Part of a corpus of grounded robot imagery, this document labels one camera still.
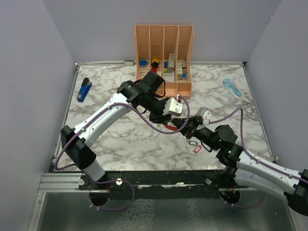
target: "white marble tabletop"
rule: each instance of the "white marble tabletop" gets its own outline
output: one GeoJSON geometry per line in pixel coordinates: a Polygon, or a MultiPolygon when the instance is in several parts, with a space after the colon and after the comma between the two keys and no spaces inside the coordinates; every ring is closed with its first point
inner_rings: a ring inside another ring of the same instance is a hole
{"type": "MultiPolygon", "coordinates": [[[[123,81],[135,80],[136,66],[123,65],[85,65],[79,69],[66,124],[74,127],[86,120],[102,107],[116,92],[123,81]],[[88,77],[93,83],[83,103],[77,101],[81,83],[88,77]]],[[[208,108],[211,120],[227,116],[237,107],[244,109],[244,142],[247,149],[272,161],[264,133],[260,125],[256,107],[240,64],[191,66],[192,97],[189,100],[191,115],[200,107],[208,108]],[[222,80],[230,78],[244,92],[243,100],[235,99],[221,85],[222,80]]],[[[240,144],[240,113],[219,125],[229,124],[238,136],[240,144]]],[[[210,125],[214,130],[218,124],[210,125]]],[[[217,152],[208,153],[204,148],[196,154],[190,153],[190,146],[181,134],[160,134],[144,123],[134,112],[117,120],[102,134],[92,150],[105,170],[205,170],[223,169],[215,158],[217,152]]],[[[59,166],[72,163],[64,154],[59,166]]]]}

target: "stapler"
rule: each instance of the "stapler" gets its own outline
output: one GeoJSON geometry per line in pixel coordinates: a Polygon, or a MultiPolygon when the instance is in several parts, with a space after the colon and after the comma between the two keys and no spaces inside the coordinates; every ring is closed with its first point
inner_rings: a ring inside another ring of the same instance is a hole
{"type": "Polygon", "coordinates": [[[92,87],[92,83],[90,82],[90,80],[88,78],[84,78],[82,81],[78,96],[77,96],[78,102],[82,103],[85,100],[91,87],[92,87]]]}

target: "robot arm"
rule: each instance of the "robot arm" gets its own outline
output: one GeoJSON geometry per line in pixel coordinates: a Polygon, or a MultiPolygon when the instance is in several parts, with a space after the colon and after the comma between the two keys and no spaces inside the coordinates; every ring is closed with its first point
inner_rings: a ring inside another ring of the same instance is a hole
{"type": "Polygon", "coordinates": [[[151,122],[165,125],[172,122],[177,128],[183,128],[181,133],[187,139],[196,137],[211,149],[219,150],[216,157],[226,166],[221,175],[222,178],[279,198],[286,196],[293,210],[308,216],[308,184],[305,183],[308,180],[308,171],[306,169],[299,173],[259,158],[251,152],[247,154],[242,146],[235,144],[237,136],[229,125],[218,126],[215,131],[207,127],[198,129],[205,121],[209,122],[210,114],[205,108],[200,108],[186,124],[184,119],[171,119],[171,115],[181,114],[183,105],[173,98],[157,99],[159,96],[155,92],[163,82],[163,79],[153,71],[150,71],[141,81],[126,81],[117,89],[117,93],[90,118],[74,128],[65,126],[61,130],[64,151],[79,169],[86,172],[93,180],[102,178],[105,171],[97,162],[96,154],[90,147],[121,116],[141,105],[150,111],[151,122]]]}
{"type": "MultiPolygon", "coordinates": [[[[281,199],[286,197],[294,211],[308,216],[308,170],[300,173],[254,155],[245,149],[243,140],[243,146],[235,143],[237,136],[229,125],[218,126],[214,132],[206,127],[197,129],[204,123],[205,112],[205,108],[200,108],[181,133],[187,139],[196,137],[211,149],[219,150],[216,158],[226,166],[222,177],[281,199]]],[[[183,120],[173,119],[172,123],[178,127],[183,120]]]]}

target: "red keychain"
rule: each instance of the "red keychain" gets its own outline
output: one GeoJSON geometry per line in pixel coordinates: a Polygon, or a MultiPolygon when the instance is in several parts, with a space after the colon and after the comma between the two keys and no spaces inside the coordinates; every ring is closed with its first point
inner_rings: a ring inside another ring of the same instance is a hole
{"type": "Polygon", "coordinates": [[[200,145],[198,145],[193,151],[194,151],[194,153],[198,153],[201,149],[202,149],[202,147],[200,145]]]}

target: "white wall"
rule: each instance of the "white wall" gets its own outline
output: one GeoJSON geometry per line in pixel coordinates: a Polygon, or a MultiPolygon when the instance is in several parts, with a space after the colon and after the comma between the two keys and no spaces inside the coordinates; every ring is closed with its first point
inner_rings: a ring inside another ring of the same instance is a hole
{"type": "Polygon", "coordinates": [[[135,24],[194,26],[193,61],[248,61],[280,0],[43,0],[77,62],[135,60],[135,24]]]}
{"type": "Polygon", "coordinates": [[[273,153],[299,171],[308,169],[307,12],[307,0],[282,0],[247,63],[273,153]]]}
{"type": "Polygon", "coordinates": [[[25,231],[75,67],[41,0],[0,2],[0,230],[25,231]]]}

